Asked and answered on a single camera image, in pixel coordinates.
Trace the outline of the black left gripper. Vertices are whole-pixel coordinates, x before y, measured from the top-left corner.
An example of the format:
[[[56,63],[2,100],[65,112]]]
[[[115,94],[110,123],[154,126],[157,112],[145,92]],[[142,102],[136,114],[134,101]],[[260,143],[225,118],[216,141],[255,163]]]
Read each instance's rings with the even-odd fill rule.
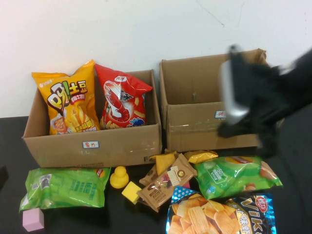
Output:
[[[5,183],[7,182],[9,178],[8,170],[6,165],[2,166],[0,168],[0,191],[4,187]]]

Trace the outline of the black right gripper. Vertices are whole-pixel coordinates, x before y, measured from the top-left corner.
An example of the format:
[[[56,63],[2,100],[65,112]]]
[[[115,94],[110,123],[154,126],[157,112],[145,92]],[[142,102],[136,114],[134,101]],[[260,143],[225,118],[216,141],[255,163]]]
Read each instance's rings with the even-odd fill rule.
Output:
[[[279,78],[293,70],[288,67],[269,67],[264,64],[249,63],[244,58],[234,58],[234,124],[223,121],[217,128],[217,135],[230,138],[240,135],[257,134],[261,125],[259,117],[248,117],[252,112],[273,115],[282,104]],[[278,128],[262,125],[258,136],[261,157],[272,157],[277,152]]]

